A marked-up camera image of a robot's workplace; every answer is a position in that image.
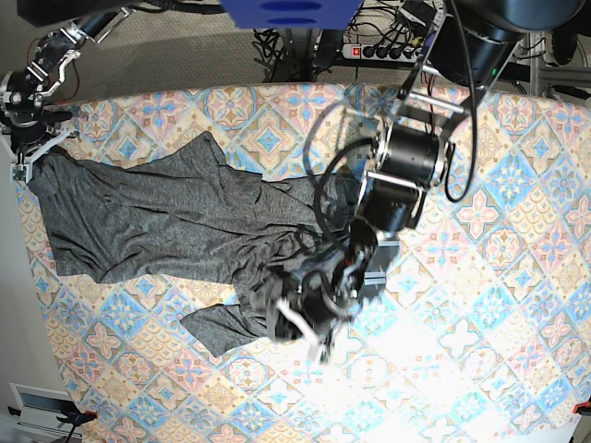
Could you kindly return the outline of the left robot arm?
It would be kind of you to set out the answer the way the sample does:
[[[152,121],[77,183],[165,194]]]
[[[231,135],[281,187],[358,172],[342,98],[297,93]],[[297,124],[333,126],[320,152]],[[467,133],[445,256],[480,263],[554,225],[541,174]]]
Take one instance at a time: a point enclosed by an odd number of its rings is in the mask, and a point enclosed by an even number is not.
[[[343,252],[333,274],[313,269],[295,300],[276,308],[308,343],[308,359],[325,362],[332,339],[380,292],[399,232],[417,226],[428,192],[449,182],[452,132],[475,120],[477,106],[498,79],[520,40],[543,29],[523,1],[446,1],[397,93],[394,112],[381,119],[361,147],[368,157],[354,217],[329,225],[321,201],[329,176],[316,184],[313,210],[324,236]]]

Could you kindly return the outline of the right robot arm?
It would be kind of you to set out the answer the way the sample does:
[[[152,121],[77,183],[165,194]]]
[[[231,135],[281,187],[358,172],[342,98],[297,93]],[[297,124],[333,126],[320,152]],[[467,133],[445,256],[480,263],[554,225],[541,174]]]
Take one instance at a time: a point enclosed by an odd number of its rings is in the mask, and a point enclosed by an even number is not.
[[[13,181],[28,182],[33,164],[52,147],[77,134],[62,124],[73,117],[68,110],[46,109],[48,99],[65,83],[66,69],[80,57],[85,42],[99,42],[135,11],[162,13],[176,10],[177,1],[150,1],[150,7],[123,6],[117,12],[87,16],[48,33],[36,46],[35,55],[21,71],[1,77],[1,133],[9,136]]]

